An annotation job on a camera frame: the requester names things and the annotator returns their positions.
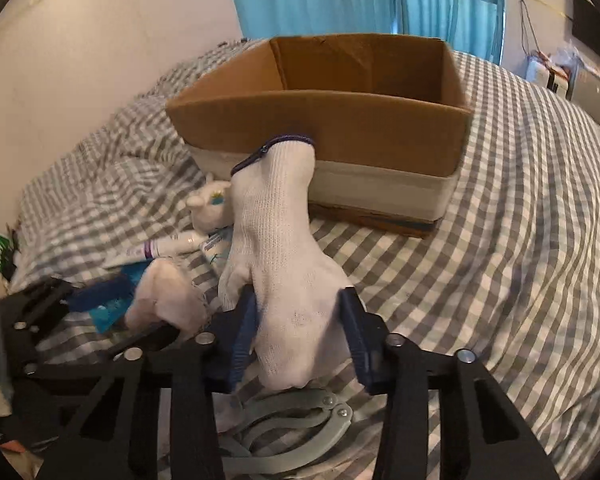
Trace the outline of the blue razor blister pack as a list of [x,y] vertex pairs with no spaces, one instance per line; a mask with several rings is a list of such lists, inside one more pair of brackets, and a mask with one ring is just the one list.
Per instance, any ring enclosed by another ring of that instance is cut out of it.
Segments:
[[131,307],[148,266],[149,261],[127,264],[109,278],[76,288],[68,299],[69,311],[87,313],[97,333],[109,332]]

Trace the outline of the white purple cream tube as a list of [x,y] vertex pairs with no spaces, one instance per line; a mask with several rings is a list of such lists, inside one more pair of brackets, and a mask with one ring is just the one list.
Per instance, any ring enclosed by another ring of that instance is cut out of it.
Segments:
[[121,252],[109,256],[102,266],[105,269],[114,269],[127,264],[154,260],[157,258],[189,254],[199,248],[208,240],[208,235],[195,230],[189,230],[171,236],[146,240],[142,244],[126,248]]

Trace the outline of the small blue white packet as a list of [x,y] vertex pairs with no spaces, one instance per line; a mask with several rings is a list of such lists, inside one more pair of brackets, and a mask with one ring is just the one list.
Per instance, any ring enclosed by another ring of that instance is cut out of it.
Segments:
[[227,226],[210,234],[199,246],[212,271],[220,276],[227,264],[232,244],[233,228]]

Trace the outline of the grey hand grip exerciser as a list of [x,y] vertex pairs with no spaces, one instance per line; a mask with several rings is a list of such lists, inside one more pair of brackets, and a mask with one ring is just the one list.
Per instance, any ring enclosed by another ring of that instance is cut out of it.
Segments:
[[242,409],[242,419],[219,437],[226,478],[267,479],[325,457],[353,422],[353,410],[326,389],[264,396]]

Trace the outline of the white unicorn figurine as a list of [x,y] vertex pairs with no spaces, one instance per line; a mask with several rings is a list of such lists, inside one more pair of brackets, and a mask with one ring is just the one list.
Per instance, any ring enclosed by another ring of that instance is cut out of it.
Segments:
[[196,231],[211,234],[233,224],[231,186],[228,181],[212,180],[189,194],[185,203]]

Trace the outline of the grey checked bed cover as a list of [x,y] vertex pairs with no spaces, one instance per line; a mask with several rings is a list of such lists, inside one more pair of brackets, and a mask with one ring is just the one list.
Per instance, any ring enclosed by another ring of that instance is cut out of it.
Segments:
[[[185,196],[202,174],[166,101],[242,50],[173,67],[24,188],[12,290],[100,278],[110,252],[188,227]],[[500,66],[455,62],[474,120],[434,235],[311,229],[392,330],[475,352],[575,479],[600,452],[600,126]]]

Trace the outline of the brown cardboard box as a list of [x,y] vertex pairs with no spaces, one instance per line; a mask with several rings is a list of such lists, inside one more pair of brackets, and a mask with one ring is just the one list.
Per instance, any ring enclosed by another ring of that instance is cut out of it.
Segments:
[[166,106],[196,164],[220,179],[265,143],[315,148],[315,217],[427,237],[448,208],[472,113],[450,48],[387,34],[275,37]]

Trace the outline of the white suitcase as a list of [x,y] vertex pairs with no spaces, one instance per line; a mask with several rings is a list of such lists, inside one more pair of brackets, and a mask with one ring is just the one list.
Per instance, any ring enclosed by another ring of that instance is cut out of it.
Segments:
[[526,81],[550,90],[558,96],[566,96],[568,91],[568,78],[561,68],[547,65],[545,61],[537,56],[527,58],[527,68],[524,74]]

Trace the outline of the grey mini fridge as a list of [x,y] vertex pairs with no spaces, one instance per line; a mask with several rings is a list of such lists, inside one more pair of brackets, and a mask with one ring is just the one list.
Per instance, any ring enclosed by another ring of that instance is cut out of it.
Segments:
[[569,84],[570,101],[600,125],[600,76],[578,66]]

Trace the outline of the black wall television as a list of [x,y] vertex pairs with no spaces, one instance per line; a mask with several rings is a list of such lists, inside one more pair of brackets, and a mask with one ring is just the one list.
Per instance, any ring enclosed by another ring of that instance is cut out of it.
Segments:
[[572,0],[572,36],[600,57],[600,12],[588,0]]

